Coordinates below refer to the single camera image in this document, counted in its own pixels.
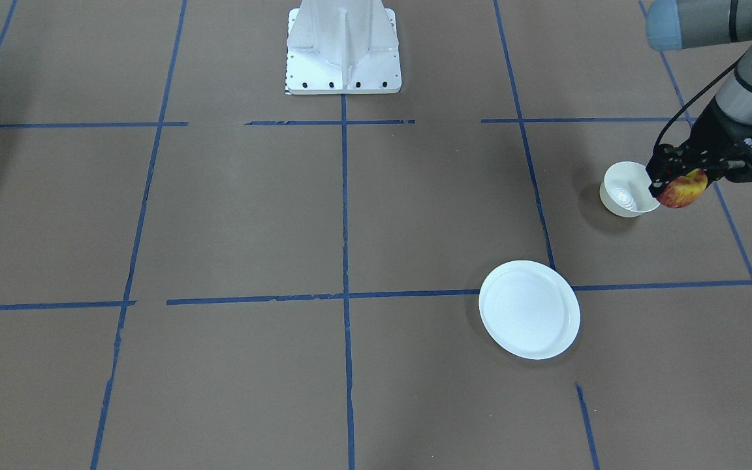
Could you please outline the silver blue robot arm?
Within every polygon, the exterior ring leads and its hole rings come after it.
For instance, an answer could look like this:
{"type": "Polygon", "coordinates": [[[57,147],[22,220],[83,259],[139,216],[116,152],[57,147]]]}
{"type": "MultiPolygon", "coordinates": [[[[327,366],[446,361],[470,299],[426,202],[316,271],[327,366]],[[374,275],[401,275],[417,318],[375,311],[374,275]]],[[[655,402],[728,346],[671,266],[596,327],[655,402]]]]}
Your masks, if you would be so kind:
{"type": "Polygon", "coordinates": [[[752,183],[752,1],[654,1],[646,17],[653,50],[689,50],[748,42],[715,81],[720,89],[679,146],[657,138],[646,164],[650,194],[687,206],[713,182],[752,183]]]}

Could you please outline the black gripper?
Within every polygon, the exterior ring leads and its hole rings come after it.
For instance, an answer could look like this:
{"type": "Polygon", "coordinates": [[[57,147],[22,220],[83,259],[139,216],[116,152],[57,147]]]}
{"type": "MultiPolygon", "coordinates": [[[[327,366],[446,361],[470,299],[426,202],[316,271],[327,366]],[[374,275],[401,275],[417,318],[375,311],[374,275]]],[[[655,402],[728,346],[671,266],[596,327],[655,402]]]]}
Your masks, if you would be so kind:
{"type": "Polygon", "coordinates": [[[752,125],[729,116],[712,99],[692,124],[689,138],[679,146],[656,142],[648,172],[648,190],[653,198],[680,176],[693,171],[693,180],[720,180],[728,175],[727,153],[733,144],[729,128],[734,124],[752,125]]]}

